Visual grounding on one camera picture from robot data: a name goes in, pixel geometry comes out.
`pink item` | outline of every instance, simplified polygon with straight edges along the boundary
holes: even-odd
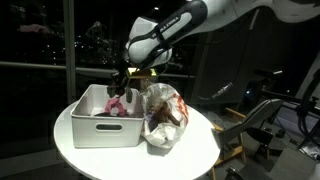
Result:
[[[106,113],[111,113],[112,108],[118,108],[118,115],[120,116],[125,116],[127,113],[127,110],[123,108],[123,105],[120,102],[120,99],[118,98],[113,98],[109,99],[107,103],[107,107],[105,108]]]

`plastic bag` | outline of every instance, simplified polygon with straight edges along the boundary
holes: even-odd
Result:
[[[141,135],[157,147],[172,148],[181,138],[188,124],[188,109],[179,93],[170,85],[156,83],[150,85],[146,91],[141,92],[142,107],[146,113]],[[159,123],[154,130],[150,130],[149,123],[152,114],[151,107],[167,102],[171,114],[180,122],[180,126],[171,121]]]

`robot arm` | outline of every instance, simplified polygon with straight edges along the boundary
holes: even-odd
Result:
[[[172,45],[182,38],[221,28],[261,6],[271,8],[288,23],[320,14],[319,0],[194,0],[159,24],[139,17],[126,45],[126,60],[140,70],[164,64],[171,58]]]

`storage bin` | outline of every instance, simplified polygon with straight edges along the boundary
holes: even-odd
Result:
[[[71,111],[73,142],[76,148],[137,146],[144,113],[139,91],[132,89],[132,101],[126,94],[120,102],[127,110],[125,117],[95,116],[105,111],[108,100],[107,86],[90,85]]]

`chair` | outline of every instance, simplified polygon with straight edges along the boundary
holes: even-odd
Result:
[[[216,161],[214,167],[217,167],[218,165],[238,155],[241,155],[242,161],[246,163],[242,132],[251,127],[253,124],[272,116],[274,112],[280,108],[282,103],[283,101],[279,99],[265,100],[252,109],[247,116],[232,109],[226,108],[227,113],[232,116],[232,119],[238,121],[238,123],[228,125],[229,127],[221,127],[217,123],[212,123],[215,128],[213,134],[221,149],[219,159]],[[230,147],[228,143],[236,137],[238,138],[238,146]],[[215,179],[214,167],[212,167],[213,179]]]
[[[224,180],[244,180],[241,174],[232,167],[227,169],[227,176]]]
[[[267,132],[264,129],[250,127],[246,129],[246,132],[251,138],[260,143],[260,146],[254,154],[255,158],[260,152],[264,152],[265,158],[269,160],[271,152],[273,152],[273,155],[277,154],[279,156],[285,148],[285,145],[281,140],[275,138],[272,133]]]

